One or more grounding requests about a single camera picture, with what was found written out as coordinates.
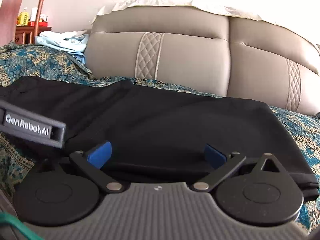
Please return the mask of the black pants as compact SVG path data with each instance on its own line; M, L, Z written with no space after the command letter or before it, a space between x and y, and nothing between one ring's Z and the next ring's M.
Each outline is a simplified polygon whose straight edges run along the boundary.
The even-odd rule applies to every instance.
M287 129L263 102L213 98L134 85L106 87L20 77L1 88L1 99L66 125L62 149L10 137L36 160L66 157L109 141L110 176L122 181L186 181L212 171L204 148L238 151L256 161L274 154L307 201L318 198L319 184Z

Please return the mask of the teal paisley sofa cover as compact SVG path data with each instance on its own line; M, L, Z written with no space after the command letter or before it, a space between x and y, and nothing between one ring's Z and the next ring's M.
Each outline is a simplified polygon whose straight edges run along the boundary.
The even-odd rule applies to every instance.
M213 98L228 98L150 79L119 76L96 79L87 67L64 51L32 44L4 45L1 48L1 88L12 85L24 76L89 87L106 87L118 81L130 80L138 86ZM297 144L319 184L319 117L293 113L273 106L269 108ZM1 190L8 198L13 197L31 168L42 160L27 156L10 141L10 137L12 136L1 135ZM306 228L313 230L319 225L319 195L316 200L305 201L298 220Z

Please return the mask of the wooden side cabinet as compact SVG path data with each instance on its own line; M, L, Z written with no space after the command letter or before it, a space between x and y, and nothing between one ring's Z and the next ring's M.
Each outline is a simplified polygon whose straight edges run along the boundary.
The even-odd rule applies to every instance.
M15 30L16 44L33 44L34 43L34 27L26 25L17 25Z

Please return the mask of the light blue clothes pile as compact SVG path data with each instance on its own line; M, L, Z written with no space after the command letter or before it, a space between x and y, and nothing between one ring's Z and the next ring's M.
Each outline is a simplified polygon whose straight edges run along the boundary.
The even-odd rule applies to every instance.
M88 39L87 30L65 33L43 31L35 37L35 44L67 52L82 64L86 64L84 51L87 47Z

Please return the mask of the yellow bottle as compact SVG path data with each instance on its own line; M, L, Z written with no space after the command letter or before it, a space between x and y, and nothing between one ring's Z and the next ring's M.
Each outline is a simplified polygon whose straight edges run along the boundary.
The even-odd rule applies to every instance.
M29 13L28 13L28 8L25 7L20 12L17 18L17 25L28 25L28 22L29 22Z

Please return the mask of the beige leather sofa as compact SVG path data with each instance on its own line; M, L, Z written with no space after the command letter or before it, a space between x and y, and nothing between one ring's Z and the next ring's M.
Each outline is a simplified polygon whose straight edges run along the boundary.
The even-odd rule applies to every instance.
M265 21L193 7L131 7L95 19L85 55L96 77L159 80L319 112L319 50Z

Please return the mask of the cream lace sofa throw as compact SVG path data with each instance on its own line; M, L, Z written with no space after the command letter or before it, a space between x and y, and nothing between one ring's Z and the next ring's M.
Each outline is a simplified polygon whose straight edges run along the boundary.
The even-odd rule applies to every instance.
M233 7L213 5L202 0L125 0L117 2L112 9L108 8L106 5L102 6L93 18L92 23L95 22L98 16L107 15L114 11L122 11L132 7L193 7L211 14L263 21L263 18L257 14L241 11L240 9L235 9Z

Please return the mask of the dark wooden chair frame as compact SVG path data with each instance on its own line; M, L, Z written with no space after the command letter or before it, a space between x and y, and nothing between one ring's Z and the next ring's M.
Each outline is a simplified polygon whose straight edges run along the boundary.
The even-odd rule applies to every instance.
M29 14L29 22L27 26L34 27L34 42L35 37L43 31L51 31L47 19L40 21L44 0L39 0L35 10ZM21 9L22 0L1 0L1 46L14 42L15 30L17 26L17 18Z

